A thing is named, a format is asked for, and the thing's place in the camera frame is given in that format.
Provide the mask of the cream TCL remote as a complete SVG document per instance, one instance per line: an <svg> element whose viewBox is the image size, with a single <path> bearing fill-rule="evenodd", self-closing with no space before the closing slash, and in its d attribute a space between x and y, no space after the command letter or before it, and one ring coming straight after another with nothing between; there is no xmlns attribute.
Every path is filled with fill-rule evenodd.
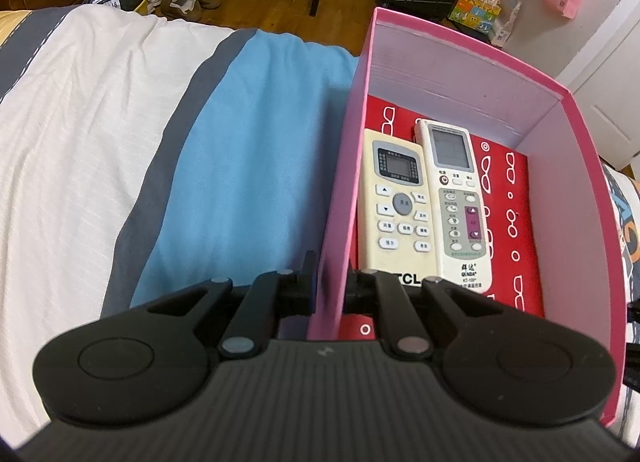
<svg viewBox="0 0 640 462"><path fill-rule="evenodd" d="M430 192L420 145L363 131L358 191L358 267L419 286L437 273Z"/></svg>

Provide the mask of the cream remote with keys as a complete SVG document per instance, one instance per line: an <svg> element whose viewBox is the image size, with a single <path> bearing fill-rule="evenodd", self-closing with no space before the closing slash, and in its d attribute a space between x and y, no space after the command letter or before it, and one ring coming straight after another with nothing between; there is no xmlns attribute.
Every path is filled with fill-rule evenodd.
<svg viewBox="0 0 640 462"><path fill-rule="evenodd" d="M423 118L414 126L430 190L437 274L484 294L492 283L485 204L469 131Z"/></svg>

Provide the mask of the pink storage box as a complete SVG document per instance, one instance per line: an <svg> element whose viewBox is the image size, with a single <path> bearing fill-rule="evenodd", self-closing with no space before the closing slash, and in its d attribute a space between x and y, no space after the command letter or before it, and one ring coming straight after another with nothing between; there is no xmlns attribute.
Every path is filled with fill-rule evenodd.
<svg viewBox="0 0 640 462"><path fill-rule="evenodd" d="M625 358L626 275L610 188L572 94L447 27L376 9L350 89L309 337L340 327L355 263L362 133L409 139L419 118L471 133L486 204L489 296Z"/></svg>

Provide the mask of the striped bed sheet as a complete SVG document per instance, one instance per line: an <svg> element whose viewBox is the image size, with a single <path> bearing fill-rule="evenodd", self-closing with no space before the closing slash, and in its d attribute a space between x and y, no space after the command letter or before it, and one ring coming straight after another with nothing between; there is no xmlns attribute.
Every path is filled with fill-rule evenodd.
<svg viewBox="0 0 640 462"><path fill-rule="evenodd" d="M110 6L1 17L1 434L48 416L56 335L321 255L360 56ZM620 178L602 166L630 297Z"/></svg>

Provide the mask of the pair of shoes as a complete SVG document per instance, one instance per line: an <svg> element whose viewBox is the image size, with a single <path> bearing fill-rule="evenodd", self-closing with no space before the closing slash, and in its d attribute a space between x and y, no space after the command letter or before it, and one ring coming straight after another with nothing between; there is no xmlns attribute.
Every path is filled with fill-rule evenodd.
<svg viewBox="0 0 640 462"><path fill-rule="evenodd" d="M204 10L216 10L221 0L148 0L147 14L162 12L168 18L197 22Z"/></svg>

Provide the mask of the colourful tissue box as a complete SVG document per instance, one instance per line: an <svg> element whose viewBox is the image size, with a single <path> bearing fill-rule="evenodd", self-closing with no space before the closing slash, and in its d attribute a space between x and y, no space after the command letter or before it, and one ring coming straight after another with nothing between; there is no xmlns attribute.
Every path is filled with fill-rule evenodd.
<svg viewBox="0 0 640 462"><path fill-rule="evenodd" d="M488 36L501 10L501 0L457 0L448 20Z"/></svg>

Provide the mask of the white door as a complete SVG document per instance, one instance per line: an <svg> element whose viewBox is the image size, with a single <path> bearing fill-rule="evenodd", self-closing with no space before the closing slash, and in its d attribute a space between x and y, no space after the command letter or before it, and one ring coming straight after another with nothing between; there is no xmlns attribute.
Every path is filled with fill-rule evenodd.
<svg viewBox="0 0 640 462"><path fill-rule="evenodd" d="M601 159L639 174L639 0L620 0L559 73Z"/></svg>

